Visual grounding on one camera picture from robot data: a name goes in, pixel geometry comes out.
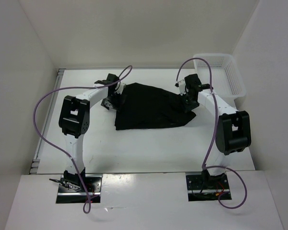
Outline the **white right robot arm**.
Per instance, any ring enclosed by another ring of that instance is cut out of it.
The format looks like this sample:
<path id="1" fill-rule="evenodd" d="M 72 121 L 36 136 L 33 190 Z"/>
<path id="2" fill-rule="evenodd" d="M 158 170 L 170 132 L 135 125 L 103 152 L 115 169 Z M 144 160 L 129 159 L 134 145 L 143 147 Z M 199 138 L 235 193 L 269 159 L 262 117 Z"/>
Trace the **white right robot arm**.
<path id="1" fill-rule="evenodd" d="M 222 181 L 235 154 L 250 146 L 250 116 L 229 105 L 214 92 L 211 83 L 203 84 L 197 74 L 178 80 L 175 86 L 179 89 L 184 115 L 193 119 L 194 109 L 202 106 L 214 119 L 212 141 L 202 163 L 199 181 L 201 189 L 210 189 Z"/>

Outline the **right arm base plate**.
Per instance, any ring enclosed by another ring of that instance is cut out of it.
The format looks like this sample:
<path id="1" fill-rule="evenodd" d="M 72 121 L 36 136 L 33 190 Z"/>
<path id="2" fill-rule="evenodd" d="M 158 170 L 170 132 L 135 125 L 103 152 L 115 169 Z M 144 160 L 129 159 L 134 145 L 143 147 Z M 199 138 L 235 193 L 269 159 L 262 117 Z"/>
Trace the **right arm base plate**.
<path id="1" fill-rule="evenodd" d="M 185 177 L 189 202 L 232 199 L 225 173 L 206 177 L 202 172 L 191 172 Z"/>

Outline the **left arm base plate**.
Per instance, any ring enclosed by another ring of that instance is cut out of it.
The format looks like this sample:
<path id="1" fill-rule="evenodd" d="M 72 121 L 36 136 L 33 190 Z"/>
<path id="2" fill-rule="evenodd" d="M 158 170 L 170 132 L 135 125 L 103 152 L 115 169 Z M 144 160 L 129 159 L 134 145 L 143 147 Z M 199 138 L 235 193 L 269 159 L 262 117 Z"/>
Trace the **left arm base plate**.
<path id="1" fill-rule="evenodd" d="M 86 174 L 84 183 L 91 197 L 91 203 L 100 203 L 101 200 L 101 185 L 102 175 L 98 174 Z M 52 182 L 58 183 L 58 192 L 56 198 L 56 204 L 84 204 L 87 200 L 87 195 L 82 186 L 73 185 L 66 182 L 61 176 L 58 179 L 49 179 Z"/>

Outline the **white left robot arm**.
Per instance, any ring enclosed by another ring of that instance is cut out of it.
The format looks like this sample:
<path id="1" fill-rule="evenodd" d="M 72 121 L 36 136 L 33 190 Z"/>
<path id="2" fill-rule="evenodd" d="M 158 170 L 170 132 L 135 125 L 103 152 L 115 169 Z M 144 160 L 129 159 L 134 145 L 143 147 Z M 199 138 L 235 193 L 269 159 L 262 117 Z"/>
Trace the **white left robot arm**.
<path id="1" fill-rule="evenodd" d="M 125 84 L 114 74 L 108 74 L 105 80 L 98 80 L 95 85 L 77 96 L 65 96 L 60 112 L 59 127 L 71 159 L 61 184 L 77 192 L 83 191 L 86 186 L 83 142 L 90 125 L 90 109 L 100 102 L 107 110 L 117 110 L 125 88 Z"/>

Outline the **black shorts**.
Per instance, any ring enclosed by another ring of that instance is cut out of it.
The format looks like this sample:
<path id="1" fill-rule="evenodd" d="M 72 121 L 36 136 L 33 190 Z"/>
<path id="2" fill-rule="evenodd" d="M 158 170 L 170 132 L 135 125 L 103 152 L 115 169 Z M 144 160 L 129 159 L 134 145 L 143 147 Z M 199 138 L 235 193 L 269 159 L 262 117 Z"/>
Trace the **black shorts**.
<path id="1" fill-rule="evenodd" d="M 180 95 L 161 88 L 132 83 L 122 93 L 116 112 L 116 130 L 181 127 L 196 117 L 185 112 Z"/>

